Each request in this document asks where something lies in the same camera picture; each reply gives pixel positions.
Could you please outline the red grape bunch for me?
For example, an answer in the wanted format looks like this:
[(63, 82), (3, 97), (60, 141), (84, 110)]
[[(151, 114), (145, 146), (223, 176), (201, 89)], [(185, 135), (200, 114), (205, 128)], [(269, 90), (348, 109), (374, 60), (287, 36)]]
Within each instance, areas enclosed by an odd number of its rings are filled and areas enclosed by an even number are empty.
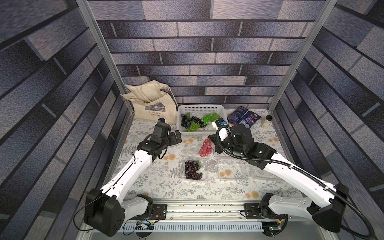
[(200, 157), (207, 157), (212, 154), (212, 142), (209, 139), (205, 139), (199, 150)]

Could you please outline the dark purple grape bunch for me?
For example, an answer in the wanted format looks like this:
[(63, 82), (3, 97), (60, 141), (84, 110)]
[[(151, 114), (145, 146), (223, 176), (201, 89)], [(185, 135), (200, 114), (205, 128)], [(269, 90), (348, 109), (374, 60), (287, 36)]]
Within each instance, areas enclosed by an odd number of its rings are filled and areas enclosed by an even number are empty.
[(200, 172), (200, 161), (189, 160), (185, 162), (184, 173), (187, 180), (199, 181), (203, 178), (203, 173)]

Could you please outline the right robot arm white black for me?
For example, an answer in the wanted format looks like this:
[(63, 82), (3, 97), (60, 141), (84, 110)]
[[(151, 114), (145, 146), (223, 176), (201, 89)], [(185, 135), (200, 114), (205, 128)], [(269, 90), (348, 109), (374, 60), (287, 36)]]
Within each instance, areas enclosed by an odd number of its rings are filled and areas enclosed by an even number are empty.
[(258, 204), (258, 209), (253, 211), (253, 216), (259, 215), (264, 219), (282, 215), (296, 216), (312, 219), (330, 232), (340, 231), (346, 205), (335, 193), (345, 198), (348, 189), (344, 185), (320, 180), (285, 159), (270, 146), (256, 143), (250, 129), (242, 125), (230, 127), (223, 120), (215, 121), (212, 125), (216, 134), (209, 138), (215, 144), (216, 152), (226, 153), (273, 174), (305, 195), (301, 198), (288, 198), (267, 193)]

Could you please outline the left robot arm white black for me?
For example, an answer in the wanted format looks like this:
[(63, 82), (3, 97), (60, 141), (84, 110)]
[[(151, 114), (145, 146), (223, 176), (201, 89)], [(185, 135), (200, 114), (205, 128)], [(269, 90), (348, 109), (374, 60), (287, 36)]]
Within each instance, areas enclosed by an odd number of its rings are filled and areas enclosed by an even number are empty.
[(154, 211), (153, 199), (137, 195), (123, 204), (124, 198), (138, 177), (156, 159), (162, 159), (168, 147), (180, 144), (180, 131), (160, 118), (152, 134), (138, 144), (129, 162), (99, 190), (92, 189), (86, 196), (84, 222), (93, 230), (114, 236), (126, 220), (148, 218)]

